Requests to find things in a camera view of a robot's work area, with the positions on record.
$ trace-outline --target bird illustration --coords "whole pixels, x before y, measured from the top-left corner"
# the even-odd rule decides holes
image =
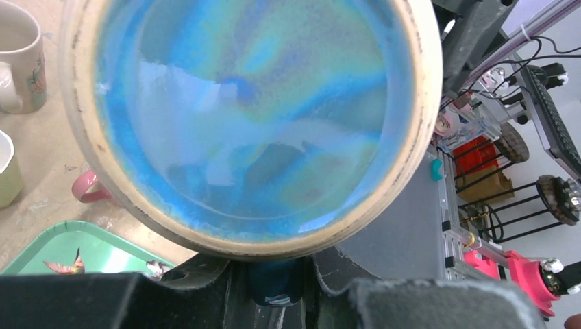
[[[167,265],[166,263],[162,263],[160,261],[157,260],[150,260],[149,262],[145,262],[147,264],[147,268],[153,272],[152,275],[150,275],[152,278],[155,278],[156,280],[161,280],[162,276],[165,274],[165,272],[169,271],[171,269],[171,267],[169,267],[169,265]]]
[[[44,262],[48,268],[55,271],[58,274],[83,274],[85,273],[85,264],[81,260],[81,248],[77,248],[77,256],[75,257],[75,262],[73,266]]]

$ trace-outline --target pink mug handle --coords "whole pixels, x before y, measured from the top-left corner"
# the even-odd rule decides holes
[[[95,192],[87,193],[98,181],[99,178],[97,178],[97,175],[92,170],[83,173],[73,183],[73,187],[71,188],[73,196],[84,204],[110,198],[111,194],[102,186]]]

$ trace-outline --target teal button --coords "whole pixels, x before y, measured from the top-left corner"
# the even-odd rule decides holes
[[[432,179],[437,182],[444,178],[444,167],[442,160],[436,159],[432,161]]]

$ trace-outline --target mug handle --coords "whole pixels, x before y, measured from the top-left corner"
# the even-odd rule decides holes
[[[102,186],[95,192],[87,193],[98,181],[99,178],[97,178],[97,175],[92,170],[83,173],[73,183],[73,187],[71,188],[73,196],[84,204],[110,198],[111,195]]]
[[[16,94],[10,64],[0,62],[0,109],[6,112],[22,108],[22,99]]]

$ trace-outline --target brown box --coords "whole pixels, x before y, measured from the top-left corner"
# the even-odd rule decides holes
[[[482,170],[476,171],[475,173],[470,173],[466,175],[466,184],[470,184],[471,182],[474,182],[478,178],[481,178],[482,176],[485,176],[496,169],[496,166],[492,166],[483,168]],[[460,177],[456,180],[456,184],[458,188],[460,188],[464,185],[464,180]],[[480,199],[484,199],[485,197],[490,197],[491,195],[509,190],[512,190],[512,180],[507,178],[502,172],[499,172],[466,189],[465,191],[460,192],[458,196],[466,202],[474,202]],[[505,195],[495,197],[494,199],[490,199],[486,202],[488,204],[494,204],[497,202],[502,202],[506,199],[510,199],[511,197],[515,197],[515,194],[507,193]]]

